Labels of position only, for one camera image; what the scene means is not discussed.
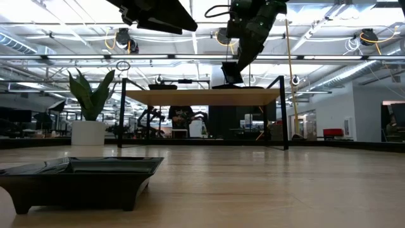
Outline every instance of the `white planter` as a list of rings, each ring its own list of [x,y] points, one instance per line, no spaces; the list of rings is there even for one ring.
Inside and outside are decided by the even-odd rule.
[[[104,145],[106,124],[97,121],[74,121],[72,125],[72,146]]]

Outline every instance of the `green leaf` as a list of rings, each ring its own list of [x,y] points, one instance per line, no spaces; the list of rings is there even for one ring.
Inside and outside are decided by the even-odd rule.
[[[104,104],[109,96],[108,87],[110,83],[114,80],[114,74],[115,70],[108,72],[103,82],[99,84],[98,88],[93,92],[93,94],[90,97],[92,104],[94,105],[95,113],[100,113],[104,108]]]
[[[82,72],[80,72],[80,70],[78,70],[78,68],[76,68],[77,72],[78,72],[78,77],[77,77],[77,81],[84,87],[84,89],[87,90],[87,92],[91,95],[93,92],[91,91],[91,86],[89,84],[89,82],[86,80],[86,78],[84,77],[84,75],[82,75]]]
[[[86,114],[86,112],[92,112],[94,109],[94,105],[90,99],[90,94],[85,87],[83,87],[79,82],[77,82],[69,72],[69,85],[70,85],[70,92],[77,98],[77,101],[80,103],[82,107],[83,115],[90,116]]]

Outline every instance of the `wall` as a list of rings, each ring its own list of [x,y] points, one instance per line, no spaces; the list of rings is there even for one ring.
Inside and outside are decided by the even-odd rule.
[[[395,92],[405,96],[397,87]],[[353,87],[356,112],[357,139],[361,142],[381,142],[381,104],[382,101],[403,101],[386,87]]]
[[[0,94],[0,107],[16,108],[31,111],[46,111],[60,99],[39,96],[39,94],[29,93],[28,99],[22,98],[19,94]]]
[[[343,129],[344,119],[353,119],[353,139],[356,140],[356,125],[354,115],[353,86],[347,83],[344,88],[330,89],[332,94],[318,94],[310,99],[310,103],[299,103],[298,113],[315,110],[316,112],[316,133],[318,137],[323,136],[323,129]],[[287,116],[294,115],[293,108],[287,108]],[[281,110],[278,109],[277,117],[281,118]]]

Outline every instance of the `desk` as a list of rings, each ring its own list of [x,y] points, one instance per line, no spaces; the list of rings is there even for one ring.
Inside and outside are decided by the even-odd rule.
[[[271,89],[277,82],[279,89]],[[141,90],[127,91],[126,84],[131,83],[142,88],[129,79],[122,80],[120,128],[118,131],[118,147],[122,147],[123,117],[125,98],[129,97],[148,106],[262,106],[264,116],[264,133],[267,141],[267,111],[266,105],[280,96],[283,122],[284,150],[288,149],[287,114],[285,105],[284,77],[277,77],[266,89],[193,89],[193,90]],[[146,128],[150,129],[150,111],[147,113]]]
[[[127,91],[127,97],[149,106],[264,106],[279,96],[279,89]]]

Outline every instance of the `wooden floor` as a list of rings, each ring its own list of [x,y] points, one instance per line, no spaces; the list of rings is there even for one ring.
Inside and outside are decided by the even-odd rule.
[[[141,146],[0,151],[0,168],[64,156],[164,156],[133,212],[33,207],[0,188],[0,227],[299,227],[405,225],[405,155],[339,148]]]

